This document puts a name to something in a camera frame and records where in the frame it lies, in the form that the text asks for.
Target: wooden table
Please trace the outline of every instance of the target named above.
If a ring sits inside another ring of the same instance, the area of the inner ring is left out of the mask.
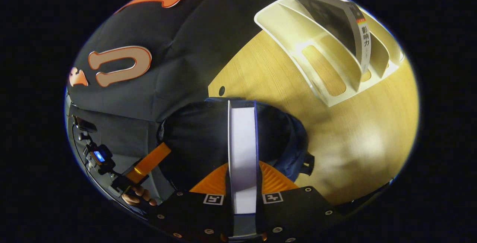
[[[328,107],[317,99],[295,64],[261,31],[208,86],[210,97],[244,97],[265,102],[303,123],[312,175],[296,184],[312,185],[331,204],[350,202],[389,182],[407,160],[416,136],[419,98],[407,58],[397,71],[371,88]]]

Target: blue fabric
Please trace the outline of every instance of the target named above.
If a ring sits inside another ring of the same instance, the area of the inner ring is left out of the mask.
[[[206,102],[226,102],[228,100],[246,101],[237,97],[209,97],[205,99]],[[262,102],[257,102],[257,106],[266,107],[269,105]],[[298,119],[290,114],[286,114],[286,116],[288,117],[288,122],[291,126],[290,139],[285,150],[283,151],[283,154],[273,165],[273,167],[292,182],[295,182],[298,175],[300,174],[300,169],[303,166],[303,162],[305,161],[305,153],[307,153],[308,149],[308,135],[306,133],[305,127]]]

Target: book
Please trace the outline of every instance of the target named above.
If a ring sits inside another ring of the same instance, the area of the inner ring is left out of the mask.
[[[234,214],[256,212],[259,169],[257,106],[256,102],[252,107],[249,105],[250,102],[228,102],[228,166]]]
[[[358,60],[361,72],[368,70],[371,34],[366,19],[351,0],[295,0],[313,20],[336,37]]]

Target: orange plastic part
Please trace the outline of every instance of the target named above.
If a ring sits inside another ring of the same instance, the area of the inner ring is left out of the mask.
[[[148,175],[170,152],[169,147],[167,147],[165,143],[161,143],[156,149],[143,158],[126,177],[134,183],[139,183],[142,178]]]
[[[298,186],[271,165],[259,162],[262,170],[262,194],[296,189]],[[196,184],[189,192],[225,195],[228,163],[221,165]]]

